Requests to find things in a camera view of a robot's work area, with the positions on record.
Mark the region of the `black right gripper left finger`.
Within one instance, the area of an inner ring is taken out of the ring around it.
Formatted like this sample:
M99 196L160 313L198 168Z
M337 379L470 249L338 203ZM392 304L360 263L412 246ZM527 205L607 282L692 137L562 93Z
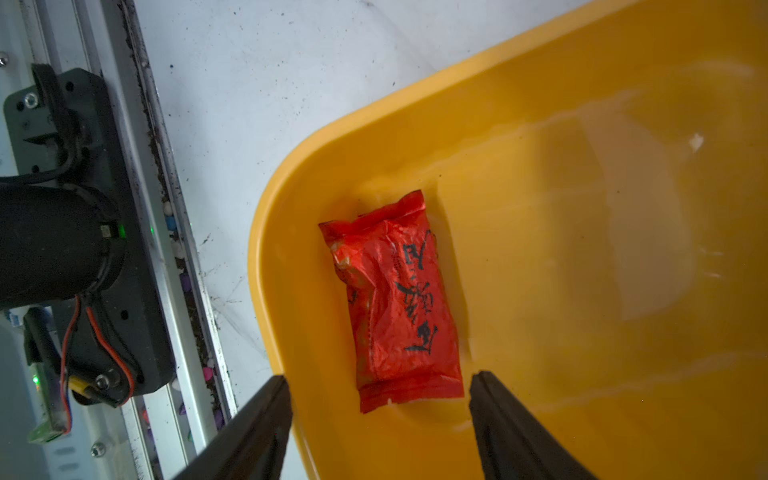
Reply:
M278 479L293 419L285 376L272 376L179 479Z

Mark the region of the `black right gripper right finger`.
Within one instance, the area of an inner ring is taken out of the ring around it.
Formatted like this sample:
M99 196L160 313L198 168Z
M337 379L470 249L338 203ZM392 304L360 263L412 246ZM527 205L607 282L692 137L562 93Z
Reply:
M490 371L472 376L469 409L487 479L593 479Z

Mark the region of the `eleventh red tea bag packet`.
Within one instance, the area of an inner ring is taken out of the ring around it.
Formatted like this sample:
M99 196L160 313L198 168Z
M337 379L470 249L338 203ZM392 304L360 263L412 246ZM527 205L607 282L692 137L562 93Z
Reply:
M361 412L463 397L458 331L423 193L319 229L346 288Z

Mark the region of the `yellow plastic storage box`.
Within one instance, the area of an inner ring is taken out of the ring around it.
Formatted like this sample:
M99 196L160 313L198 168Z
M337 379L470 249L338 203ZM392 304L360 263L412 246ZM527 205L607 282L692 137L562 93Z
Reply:
M359 410L319 226L424 193L465 377L602 479L767 475L767 5L595 1L316 132L249 281L312 479L479 479L467 400Z

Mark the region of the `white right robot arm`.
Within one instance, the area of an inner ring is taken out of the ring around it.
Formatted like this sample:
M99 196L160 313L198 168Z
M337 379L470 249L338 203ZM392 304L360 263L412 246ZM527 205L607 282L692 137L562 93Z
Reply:
M109 288L127 269L124 234L131 207L80 183L95 159L86 119L70 106L71 89L53 68L35 64L32 93L9 101L11 116L41 120L30 135L56 154L56 165L1 181L1 305L15 308L72 300ZM467 397L484 475L489 479L587 479L590 472L491 372L465 383L458 334L438 266L437 245L421 192L321 232L347 287L356 347L366 376L360 409L389 403Z

